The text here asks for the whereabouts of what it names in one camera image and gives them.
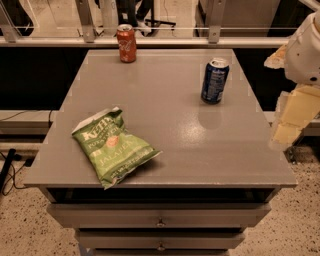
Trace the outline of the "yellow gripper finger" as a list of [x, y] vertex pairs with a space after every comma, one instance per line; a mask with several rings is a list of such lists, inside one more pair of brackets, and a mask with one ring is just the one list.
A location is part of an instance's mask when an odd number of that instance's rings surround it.
[[284, 59], [286, 53], [286, 44], [279, 47], [264, 62], [264, 66], [271, 69], [280, 69], [284, 67]]
[[276, 104], [269, 147], [285, 151], [319, 113], [320, 86], [298, 84], [291, 92], [282, 92]]

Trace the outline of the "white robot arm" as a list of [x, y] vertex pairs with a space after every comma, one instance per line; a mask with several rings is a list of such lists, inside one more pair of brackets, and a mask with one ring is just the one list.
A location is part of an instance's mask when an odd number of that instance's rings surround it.
[[285, 77], [296, 84], [277, 100], [269, 140], [272, 149], [286, 150], [320, 113], [320, 10], [308, 15], [264, 66], [283, 68]]

